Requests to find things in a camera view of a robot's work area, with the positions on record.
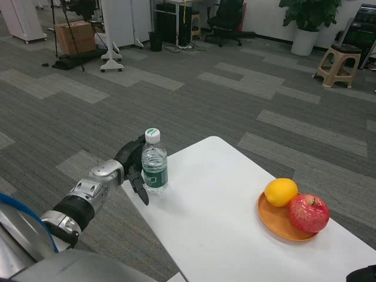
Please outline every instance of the plastic stool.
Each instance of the plastic stool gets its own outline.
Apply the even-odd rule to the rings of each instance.
[[[323,85],[325,87],[332,87],[334,82],[343,81],[347,82],[347,88],[351,88],[351,84],[353,83],[353,79],[359,65],[361,52],[361,49],[352,45],[331,45],[331,48],[329,48],[324,55],[317,68],[317,72],[315,75],[313,75],[313,77],[316,75],[321,75],[324,78]],[[324,66],[329,54],[333,54],[334,63],[331,66]],[[344,66],[346,60],[350,58],[355,60],[355,64],[352,71],[348,72],[344,69]]]
[[[194,31],[193,30],[193,20],[197,19],[199,22],[199,30]],[[192,41],[192,38],[197,35],[201,36],[201,16],[199,11],[192,11],[192,30],[190,32],[190,40]]]

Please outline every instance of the wooden plate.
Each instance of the wooden plate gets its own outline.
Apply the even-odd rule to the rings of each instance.
[[[287,206],[274,207],[266,200],[264,192],[258,200],[261,220],[276,235],[291,241],[309,241],[318,234],[296,229],[288,219]]]

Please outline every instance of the plastic bottle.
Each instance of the plastic bottle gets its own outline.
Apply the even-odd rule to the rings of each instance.
[[[146,190],[163,194],[169,181],[167,175],[167,152],[160,142],[160,131],[150,128],[145,131],[146,143],[142,149],[142,168]]]

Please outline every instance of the desk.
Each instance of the desk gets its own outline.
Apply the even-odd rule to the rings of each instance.
[[[193,2],[199,2],[201,0],[186,0],[186,5],[191,6]],[[166,3],[175,4],[175,13],[167,12],[167,14],[175,15],[176,17],[176,46],[179,46],[179,6],[184,6],[184,0],[166,0]],[[152,12],[152,30],[154,31],[154,12],[165,13],[164,10],[155,9],[154,0],[151,0]]]
[[[257,199],[272,175],[218,137],[169,156],[169,190],[145,206],[123,188],[189,282],[345,282],[376,251],[330,219],[297,243],[266,229]]]

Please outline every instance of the red apple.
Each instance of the red apple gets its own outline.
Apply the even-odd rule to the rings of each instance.
[[[299,230],[316,233],[327,225],[330,211],[319,197],[299,194],[288,204],[288,217]]]

